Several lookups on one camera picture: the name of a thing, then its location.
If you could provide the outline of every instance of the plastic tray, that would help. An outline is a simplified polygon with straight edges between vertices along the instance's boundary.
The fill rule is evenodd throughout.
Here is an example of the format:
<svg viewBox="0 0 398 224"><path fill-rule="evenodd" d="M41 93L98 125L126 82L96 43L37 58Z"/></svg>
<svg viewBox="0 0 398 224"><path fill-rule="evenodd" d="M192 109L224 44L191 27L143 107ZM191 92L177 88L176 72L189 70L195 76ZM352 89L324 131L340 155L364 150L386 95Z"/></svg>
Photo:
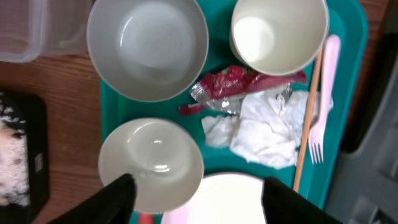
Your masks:
<svg viewBox="0 0 398 224"><path fill-rule="evenodd" d="M229 28L235 0L198 0L208 23L210 34L209 55L203 73L235 63L229 49ZM356 0L329 0L330 33L341 38L342 50L336 74L333 99L335 107L330 112L324 142L325 163L312 165L307 153L299 193L322 208L339 151L339 144L358 76L358 70L368 38L368 23L361 5ZM305 69L310 80L312 65ZM188 91L160 103L141 103L129 100L101 83L103 139L120 124L142 117L160 117L172 120L184 127L196 140L203 153L206 174L222 171L238 171L258 177L273 176L292 186L295 167L275 170L259 164L248 164L228 149L214 149L205 144L201 127L204 116L215 116L214 111L202 111L193 116L181 117L178 106L193 103Z"/></svg>

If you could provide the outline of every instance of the black object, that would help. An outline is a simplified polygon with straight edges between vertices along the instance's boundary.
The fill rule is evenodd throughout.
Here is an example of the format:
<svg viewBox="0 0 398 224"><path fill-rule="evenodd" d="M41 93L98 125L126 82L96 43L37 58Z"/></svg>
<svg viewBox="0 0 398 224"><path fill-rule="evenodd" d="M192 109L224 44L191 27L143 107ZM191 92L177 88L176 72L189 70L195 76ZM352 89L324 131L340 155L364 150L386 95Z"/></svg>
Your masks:
<svg viewBox="0 0 398 224"><path fill-rule="evenodd" d="M26 136L30 201L26 207L14 204L0 207L0 222L32 223L50 195L45 105L36 95L6 90L0 90L0 105L0 116L11 119L6 125L19 130L16 137Z"/></svg>
<svg viewBox="0 0 398 224"><path fill-rule="evenodd" d="M51 224L127 224L135 198L134 179L131 175L124 174Z"/></svg>
<svg viewBox="0 0 398 224"><path fill-rule="evenodd" d="M262 207L267 224L340 223L274 178L264 181Z"/></svg>
<svg viewBox="0 0 398 224"><path fill-rule="evenodd" d="M136 185L134 179L131 175L124 174L92 198L54 220L51 224L128 224L135 197ZM267 224L340 223L282 182L273 178L264 180L262 206L266 214Z"/></svg>

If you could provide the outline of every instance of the bowl rim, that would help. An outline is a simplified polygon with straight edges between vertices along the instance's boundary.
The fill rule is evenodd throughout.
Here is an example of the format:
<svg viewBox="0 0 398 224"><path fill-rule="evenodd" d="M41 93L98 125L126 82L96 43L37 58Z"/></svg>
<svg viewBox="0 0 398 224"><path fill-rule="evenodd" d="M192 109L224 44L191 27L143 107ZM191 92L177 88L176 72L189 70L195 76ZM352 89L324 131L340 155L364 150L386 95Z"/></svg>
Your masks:
<svg viewBox="0 0 398 224"><path fill-rule="evenodd" d="M199 145L196 143L196 141L192 138L192 136L189 134L189 132L188 132L185 128L181 127L180 125L178 125L177 123L175 123L175 122L173 122L173 121L170 121L170 120L167 120L167 119L162 119L162 118L151 118L151 117L148 117L148 118L138 118L138 119L133 119L133 120L127 121L127 122L123 123L122 125L118 126L117 128L115 128L115 129L111 132L111 134L109 134L108 137L103 141L103 143L102 143L102 145L101 145L101 149L99 150L99 154L98 154L98 173L99 173L99 179L101 180L101 183L103 184L103 186L106 186L106 185L105 185L105 181L104 181L104 177L103 177L104 174L102 173L103 165L102 165L102 162L101 162L101 161L103 161L103 156L104 156L104 152L105 152L105 145L106 145L106 142L107 142L110 138L112 138L112 137L115 135L115 132L117 132L122 126L129 126L129 125L131 125L132 123L136 123L136 122L140 122L140 121L147 122L147 123L148 123L148 122L154 122L154 121L160 121L160 122L162 122L163 124L172 125L173 127L177 128L178 130L180 130L181 132L183 132L183 133L186 134L186 137L193 143L192 146L194 146L194 147L191 148L191 151L197 152L197 153L195 153L195 156L198 156L198 157L197 157L195 160L197 160L197 161L199 162L199 169L201 170L201 175L200 175L200 177L199 177L199 175L198 175L198 177L195 178L195 179L198 179L198 180L199 180L199 181L198 181L198 184L196 185L195 189L193 190L193 193L191 194L191 196L189 196L189 198L187 198L187 199L184 201L184 203L181 203L181 204L178 205L178 206L174 206L173 208L170 208L169 210L164 210L164 211L160 211L160 212L156 212L156 213L155 213L155 212L151 212L151 211L139 210L139 209L136 208L136 205L135 205L135 207L134 207L134 209L137 210L137 211L139 211L139 212L151 213L151 214L160 214L160 213L164 213L164 212L167 212L167 211L175 210L175 209L177 209L178 207L182 206L183 204L187 203L189 200L191 200L191 198L192 198L192 197L196 194L196 192L198 191L199 186L200 186L200 184L201 184L201 182L202 182L202 180L203 180L204 173L205 173L205 163L204 163L204 160L203 160L203 155L202 155L202 153L201 153L200 147L199 147Z"/></svg>
<svg viewBox="0 0 398 224"><path fill-rule="evenodd" d="M309 65L314 58L318 55L318 52L323 48L323 44L325 43L325 40L327 38L327 35L329 33L329 25L330 25L330 14L329 14L329 9L328 9L328 5L326 3L325 0L321 0L322 2L322 6L323 6L323 10L325 12L325 29L323 30L323 38L322 41L319 43L319 46L317 48L317 50L312 54L312 56L310 58L307 59L307 61L305 61L305 63L303 63L302 65L298 66L295 69L291 69L291 70L286 70L285 72L269 72L269 71L265 71L265 70L261 70L256 68L255 66L252 65L251 62L248 62L243 56L242 53L239 51L238 46L236 46L236 41L235 41L235 36L234 36L234 18L236 17L236 11L238 8L238 4L242 2L242 0L238 0L237 3L235 4L234 7L234 11L232 13L232 19L231 19L231 31L230 31L230 37L232 38L233 41L233 47L235 48L235 51L238 53L239 57L243 60L243 62L252 67L253 69L255 69L258 72L267 74L267 75L275 75L275 76L284 76L284 75L291 75L297 71L303 70L307 65Z"/></svg>
<svg viewBox="0 0 398 224"><path fill-rule="evenodd" d="M209 52L209 41L210 41L210 37L209 37L209 30L208 30L208 26L207 26L207 22L206 22L206 17L203 13L203 10L201 9L201 7L199 6L199 3L196 0L181 0L181 1L191 1L194 3L194 5L196 6L196 8L198 9L197 11L200 14L200 17L202 18L202 22L205 25L205 32L206 32L206 52L205 52L205 56L203 57L203 61L200 65L200 69L198 70L197 74L195 75L195 77L192 78L192 81L184 88L182 88L180 91L178 91L177 93L165 97L165 98L160 98L158 100L140 100L138 98L129 96L127 94L122 93L121 91L119 91L115 86L113 86L112 84L110 84L108 81L106 81L106 79L104 78L104 76L101 74L100 70L99 70L99 66L97 65L97 63L95 62L94 58L91 56L91 45L90 45L90 27L91 27L91 21L93 18L93 14L96 11L96 8L99 6L99 4L101 4L101 2L103 1L109 1L109 0L96 0L93 7L91 8L90 11L90 15L88 17L88 22L87 22L87 28L86 28L86 43L87 43L87 49L88 49L88 54L90 56L91 62L94 65L94 68L96 70L96 72L98 73L98 75L101 77L102 81L104 81L108 86L110 86L114 91L116 91L117 93L119 93L120 95L129 98L130 100L136 100L139 102L145 102L145 103L158 103L161 101L166 101L166 100L170 100L178 95L180 95L181 93L183 93L185 90L187 90L189 87L192 86L192 84L198 79L198 77L200 76L200 74L202 74L203 72L203 68L205 67L205 64L207 62L207 58L208 58L208 52Z"/></svg>

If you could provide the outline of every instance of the chopstick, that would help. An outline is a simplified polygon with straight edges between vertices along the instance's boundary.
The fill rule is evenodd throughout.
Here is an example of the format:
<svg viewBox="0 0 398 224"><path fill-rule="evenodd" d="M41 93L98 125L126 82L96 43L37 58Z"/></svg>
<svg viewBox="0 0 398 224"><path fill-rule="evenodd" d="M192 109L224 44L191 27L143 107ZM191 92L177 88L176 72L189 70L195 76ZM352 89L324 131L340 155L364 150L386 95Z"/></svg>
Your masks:
<svg viewBox="0 0 398 224"><path fill-rule="evenodd" d="M295 173L294 184L293 184L293 190L296 191L297 193L299 192L299 188L300 188L300 181L301 181L301 176L302 176L302 172L303 172L305 152L307 150L308 135L310 134L312 113L313 113L313 108L315 105L315 97L317 96L317 91L318 91L318 82L319 82L319 76L320 76L320 70L321 70L321 64L322 64L322 56L323 56L322 52L323 52L323 50L321 49L318 53L318 59L317 59L317 62L315 64L315 68L314 68L314 71L312 74L310 94L308 96L307 109L306 109L305 117L304 117L303 135L301 138L300 150L298 152L297 167L296 167L296 173Z"/></svg>

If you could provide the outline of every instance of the white plastic fork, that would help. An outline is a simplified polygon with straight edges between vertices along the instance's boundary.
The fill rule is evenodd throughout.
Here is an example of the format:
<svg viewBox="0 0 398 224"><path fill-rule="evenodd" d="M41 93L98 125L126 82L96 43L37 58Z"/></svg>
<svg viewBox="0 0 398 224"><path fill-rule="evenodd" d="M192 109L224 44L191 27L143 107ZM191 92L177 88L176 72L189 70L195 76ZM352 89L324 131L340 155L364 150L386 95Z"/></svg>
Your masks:
<svg viewBox="0 0 398 224"><path fill-rule="evenodd" d="M329 36L325 41L321 77L321 102L318 121L312 126L309 136L309 148L312 164L323 163L323 137L328 120L331 91L335 81L336 68L341 42L337 35Z"/></svg>

